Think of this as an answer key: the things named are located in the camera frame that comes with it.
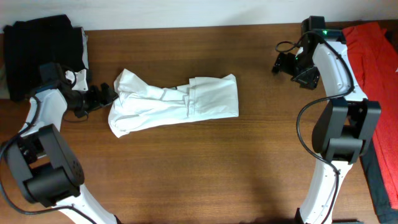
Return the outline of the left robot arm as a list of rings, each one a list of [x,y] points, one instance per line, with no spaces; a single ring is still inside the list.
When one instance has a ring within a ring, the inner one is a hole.
[[[57,88],[42,87],[30,98],[30,110],[23,128],[1,149],[1,159],[11,171],[22,196],[39,203],[43,210],[19,208],[4,189],[8,205],[24,215],[59,211],[74,223],[119,223],[105,210],[85,185],[82,166],[60,135],[67,101]]]

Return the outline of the white t-shirt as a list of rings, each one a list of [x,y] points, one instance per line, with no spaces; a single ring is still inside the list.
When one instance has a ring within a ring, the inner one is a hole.
[[[239,116],[236,77],[195,77],[186,85],[160,88],[124,69],[114,81],[119,97],[108,124],[120,138],[134,131],[179,123]]]

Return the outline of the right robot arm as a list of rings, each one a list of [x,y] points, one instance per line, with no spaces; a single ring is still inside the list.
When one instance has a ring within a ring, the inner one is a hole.
[[[298,52],[281,50],[272,68],[285,72],[302,87],[315,89],[323,82],[326,96],[306,104],[298,113],[296,132],[304,149],[317,161],[308,194],[297,209],[296,223],[332,223],[333,207],[341,185],[353,164],[366,153],[381,106],[370,101],[359,87],[348,60],[348,48],[340,30],[304,31],[296,43]],[[312,131],[312,145],[307,146],[300,131],[300,121],[309,107],[326,106]]]

